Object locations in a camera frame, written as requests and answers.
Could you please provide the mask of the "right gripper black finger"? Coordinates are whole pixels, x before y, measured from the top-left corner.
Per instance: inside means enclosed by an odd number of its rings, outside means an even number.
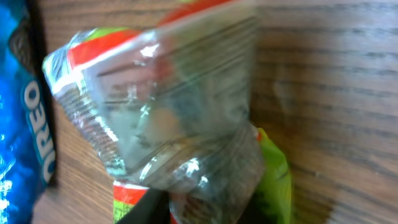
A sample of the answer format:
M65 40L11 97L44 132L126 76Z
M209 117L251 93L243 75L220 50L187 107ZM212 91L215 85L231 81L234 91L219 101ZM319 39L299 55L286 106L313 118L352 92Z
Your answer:
M170 224L168 193L149 189L116 224Z

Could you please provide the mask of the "green snack packet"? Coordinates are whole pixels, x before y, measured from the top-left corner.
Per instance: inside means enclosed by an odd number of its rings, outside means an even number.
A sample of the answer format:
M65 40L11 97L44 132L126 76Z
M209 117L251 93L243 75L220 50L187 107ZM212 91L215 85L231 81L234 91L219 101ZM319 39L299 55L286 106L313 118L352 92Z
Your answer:
M258 27L253 1L192 1L79 32L42 69L107 173L167 192L176 223L290 223L286 158L249 120Z

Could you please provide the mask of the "blue snack bar wrapper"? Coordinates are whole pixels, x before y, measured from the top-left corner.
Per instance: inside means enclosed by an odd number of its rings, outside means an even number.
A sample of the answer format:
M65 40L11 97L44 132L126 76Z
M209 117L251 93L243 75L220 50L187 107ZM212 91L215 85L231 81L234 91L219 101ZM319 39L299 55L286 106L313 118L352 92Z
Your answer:
M30 223L55 171L55 149L28 1L1 1L1 223Z

